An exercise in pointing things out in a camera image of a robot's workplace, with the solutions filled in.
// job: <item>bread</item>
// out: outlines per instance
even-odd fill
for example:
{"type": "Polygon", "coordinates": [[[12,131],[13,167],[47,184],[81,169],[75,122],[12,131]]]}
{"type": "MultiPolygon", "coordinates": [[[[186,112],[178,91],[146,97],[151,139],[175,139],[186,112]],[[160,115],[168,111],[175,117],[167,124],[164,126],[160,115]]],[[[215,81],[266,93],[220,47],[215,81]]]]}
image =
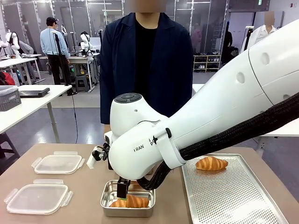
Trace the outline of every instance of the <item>bread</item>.
{"type": "Polygon", "coordinates": [[[112,208],[147,208],[149,200],[145,197],[136,197],[134,195],[128,195],[127,200],[117,199],[110,207],[112,208]]]}
{"type": "Polygon", "coordinates": [[[196,168],[206,171],[216,171],[225,169],[228,166],[228,162],[225,160],[220,160],[212,156],[205,157],[196,163],[196,168]]]}

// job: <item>braided cable sleeve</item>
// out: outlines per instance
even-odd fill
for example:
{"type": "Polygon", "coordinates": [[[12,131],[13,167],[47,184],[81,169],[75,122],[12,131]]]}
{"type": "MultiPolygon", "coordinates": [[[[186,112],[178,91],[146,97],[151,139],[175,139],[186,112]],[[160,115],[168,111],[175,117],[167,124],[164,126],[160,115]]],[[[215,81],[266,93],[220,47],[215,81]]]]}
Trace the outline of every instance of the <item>braided cable sleeve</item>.
{"type": "MultiPolygon", "coordinates": [[[[184,160],[191,160],[277,130],[298,117],[299,93],[220,134],[181,149],[180,154],[184,160]]],[[[145,177],[137,181],[144,189],[153,190],[161,185],[170,170],[163,161],[150,181],[145,177]]]]}

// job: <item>chair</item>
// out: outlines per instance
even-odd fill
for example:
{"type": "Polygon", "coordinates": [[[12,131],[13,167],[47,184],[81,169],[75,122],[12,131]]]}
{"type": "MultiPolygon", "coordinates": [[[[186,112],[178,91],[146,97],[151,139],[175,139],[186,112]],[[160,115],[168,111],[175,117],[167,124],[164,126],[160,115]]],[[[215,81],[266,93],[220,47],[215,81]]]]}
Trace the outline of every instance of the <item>chair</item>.
{"type": "Polygon", "coordinates": [[[8,135],[4,132],[0,134],[0,175],[4,173],[4,171],[13,164],[13,162],[20,158],[19,153],[15,149],[13,143],[9,139],[8,135]],[[7,142],[11,149],[2,148],[1,144],[7,142]],[[4,153],[13,153],[11,157],[8,159],[5,158],[4,153]]]}
{"type": "Polygon", "coordinates": [[[85,92],[89,91],[86,75],[76,76],[76,92],[78,92],[78,91],[85,91],[85,92]],[[82,83],[82,82],[84,84],[84,87],[79,87],[79,83],[82,83]]]}

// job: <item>shoe rack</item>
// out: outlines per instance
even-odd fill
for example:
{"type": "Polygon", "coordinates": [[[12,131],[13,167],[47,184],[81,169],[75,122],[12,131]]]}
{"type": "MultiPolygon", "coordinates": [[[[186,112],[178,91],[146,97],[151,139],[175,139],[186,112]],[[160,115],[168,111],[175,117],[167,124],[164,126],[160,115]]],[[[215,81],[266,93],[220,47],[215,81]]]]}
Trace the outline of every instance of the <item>shoe rack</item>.
{"type": "Polygon", "coordinates": [[[221,55],[193,55],[193,58],[193,72],[213,72],[220,68],[221,55]],[[209,68],[212,64],[217,65],[217,67],[209,68]]]}

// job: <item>red bag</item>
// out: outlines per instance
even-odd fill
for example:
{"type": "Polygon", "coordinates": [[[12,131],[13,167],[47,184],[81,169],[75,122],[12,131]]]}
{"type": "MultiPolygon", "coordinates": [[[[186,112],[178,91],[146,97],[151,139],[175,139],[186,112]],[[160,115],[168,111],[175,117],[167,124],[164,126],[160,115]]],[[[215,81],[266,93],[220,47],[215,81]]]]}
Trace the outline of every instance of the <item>red bag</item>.
{"type": "Polygon", "coordinates": [[[8,72],[0,72],[0,85],[15,85],[14,79],[8,72]]]}

